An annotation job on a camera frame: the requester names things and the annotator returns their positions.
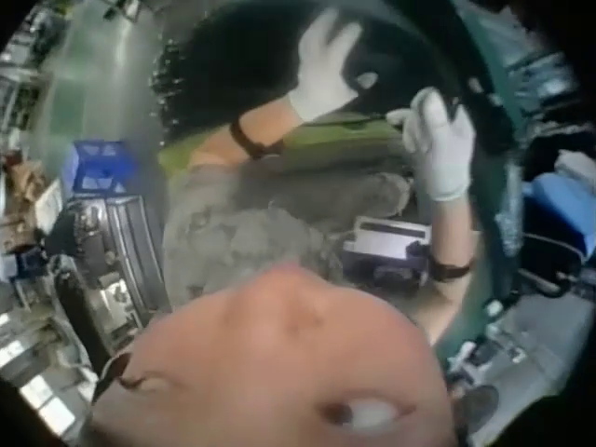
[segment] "hand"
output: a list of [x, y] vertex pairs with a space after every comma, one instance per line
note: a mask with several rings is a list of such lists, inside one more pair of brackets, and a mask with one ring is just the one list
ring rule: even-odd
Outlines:
[[406, 150], [414, 156], [431, 199], [446, 202], [467, 192], [476, 131], [463, 105], [452, 121], [439, 92], [425, 88], [411, 109], [389, 112], [386, 118], [393, 126], [403, 126]]
[[[290, 103], [304, 122], [334, 112], [358, 97], [344, 80], [345, 62], [362, 35], [362, 27], [350, 23], [330, 41], [337, 22], [336, 9], [328, 9], [308, 28], [300, 41], [298, 87], [289, 94]], [[363, 88], [371, 88], [377, 74], [359, 77]]]

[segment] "forearm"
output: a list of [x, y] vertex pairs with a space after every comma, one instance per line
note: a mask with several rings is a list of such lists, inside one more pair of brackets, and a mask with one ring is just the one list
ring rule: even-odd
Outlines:
[[[302, 120], [294, 112], [287, 97], [262, 105], [240, 118], [240, 126], [247, 137], [265, 148], [281, 141], [301, 124]], [[189, 165], [192, 167], [215, 164], [236, 167], [249, 159], [244, 148], [232, 138], [228, 125], [219, 129], [195, 149]]]
[[[469, 265], [476, 253], [472, 211], [467, 195], [450, 202], [435, 202], [431, 255], [440, 264]], [[438, 282], [430, 278], [414, 301], [412, 317], [425, 330], [431, 344], [439, 341], [459, 312], [471, 279]]]

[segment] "watch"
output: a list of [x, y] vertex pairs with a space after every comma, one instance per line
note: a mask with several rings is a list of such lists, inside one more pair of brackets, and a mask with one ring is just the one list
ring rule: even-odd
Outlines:
[[469, 274], [469, 272], [472, 271], [474, 264], [474, 260], [472, 260], [466, 266], [457, 267], [455, 265], [441, 264], [434, 256], [430, 256], [428, 262], [428, 275], [431, 279], [437, 282], [453, 282]]
[[230, 133], [234, 141], [246, 151], [249, 157], [253, 160], [260, 160], [265, 156], [279, 155], [279, 151], [276, 151], [274, 147], [267, 147], [264, 144], [253, 142], [242, 130], [240, 126], [240, 118], [236, 118], [230, 124]]

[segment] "white cloth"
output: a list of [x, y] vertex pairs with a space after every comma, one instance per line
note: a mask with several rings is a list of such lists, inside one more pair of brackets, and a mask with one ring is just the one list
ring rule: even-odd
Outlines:
[[466, 193], [476, 131], [464, 106], [457, 108], [452, 121], [439, 92], [425, 88], [411, 109], [389, 112], [386, 118], [393, 126], [403, 126], [404, 145], [432, 200], [450, 201]]
[[596, 195], [596, 161], [581, 152], [559, 151], [555, 163], [558, 173], [585, 184]]
[[[359, 95], [346, 83], [343, 71], [349, 54], [362, 35], [362, 27], [350, 23], [330, 40], [338, 16], [336, 9], [326, 10], [300, 41], [298, 87], [290, 92], [289, 98], [304, 122], [335, 112]], [[363, 74], [358, 82], [363, 88], [371, 88], [377, 77], [374, 73]]]

